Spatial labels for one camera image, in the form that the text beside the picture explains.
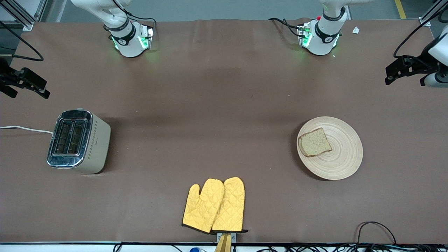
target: yellow floor stripe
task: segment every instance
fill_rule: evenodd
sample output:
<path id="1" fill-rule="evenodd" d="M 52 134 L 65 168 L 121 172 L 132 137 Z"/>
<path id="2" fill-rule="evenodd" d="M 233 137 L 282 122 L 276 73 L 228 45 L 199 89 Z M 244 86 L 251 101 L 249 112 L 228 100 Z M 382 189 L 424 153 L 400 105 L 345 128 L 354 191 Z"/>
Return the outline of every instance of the yellow floor stripe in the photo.
<path id="1" fill-rule="evenodd" d="M 395 0 L 396 8 L 398 9 L 398 14 L 400 14 L 401 19 L 406 18 L 405 10 L 403 9 L 403 5 L 400 0 Z"/>

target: silver toaster top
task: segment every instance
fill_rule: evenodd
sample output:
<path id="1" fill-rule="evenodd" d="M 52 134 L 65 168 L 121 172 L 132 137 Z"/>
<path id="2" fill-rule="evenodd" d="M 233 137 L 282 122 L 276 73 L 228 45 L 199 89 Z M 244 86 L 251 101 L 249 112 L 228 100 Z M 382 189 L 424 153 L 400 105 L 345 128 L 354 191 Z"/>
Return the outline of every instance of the silver toaster top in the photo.
<path id="1" fill-rule="evenodd" d="M 77 109 L 63 112 L 57 119 L 47 163 L 52 167 L 73 168 L 81 164 L 86 155 L 93 115 Z"/>

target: bread slice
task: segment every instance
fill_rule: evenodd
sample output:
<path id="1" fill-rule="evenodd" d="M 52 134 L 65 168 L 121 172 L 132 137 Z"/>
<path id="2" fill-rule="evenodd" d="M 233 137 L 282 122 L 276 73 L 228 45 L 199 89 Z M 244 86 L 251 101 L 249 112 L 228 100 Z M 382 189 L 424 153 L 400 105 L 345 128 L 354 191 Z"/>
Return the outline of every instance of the bread slice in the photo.
<path id="1" fill-rule="evenodd" d="M 306 157 L 317 156 L 333 150 L 323 128 L 301 135 L 299 137 L 299 148 Z"/>

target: yellow oven mitt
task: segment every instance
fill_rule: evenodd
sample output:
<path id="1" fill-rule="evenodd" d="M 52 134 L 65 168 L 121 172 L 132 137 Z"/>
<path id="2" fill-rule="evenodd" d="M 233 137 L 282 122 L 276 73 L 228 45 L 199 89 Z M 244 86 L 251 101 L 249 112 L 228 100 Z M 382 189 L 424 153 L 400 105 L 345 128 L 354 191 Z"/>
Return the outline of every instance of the yellow oven mitt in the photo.
<path id="1" fill-rule="evenodd" d="M 242 232 L 245 197 L 243 181 L 238 177 L 229 178 L 224 181 L 224 188 L 224 198 L 211 229 L 222 232 Z"/>
<path id="2" fill-rule="evenodd" d="M 185 205 L 183 226 L 210 233 L 224 196 L 224 184 L 209 178 L 199 192 L 199 185 L 192 185 Z"/>

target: toaster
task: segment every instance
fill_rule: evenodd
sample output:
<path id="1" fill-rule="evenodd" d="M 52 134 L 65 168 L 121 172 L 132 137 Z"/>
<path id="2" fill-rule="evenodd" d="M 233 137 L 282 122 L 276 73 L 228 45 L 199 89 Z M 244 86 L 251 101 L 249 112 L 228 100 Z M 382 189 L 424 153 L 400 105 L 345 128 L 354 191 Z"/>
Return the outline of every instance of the toaster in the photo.
<path id="1" fill-rule="evenodd" d="M 78 108 L 56 121 L 47 163 L 80 174 L 100 172 L 106 161 L 111 127 L 93 113 Z"/>

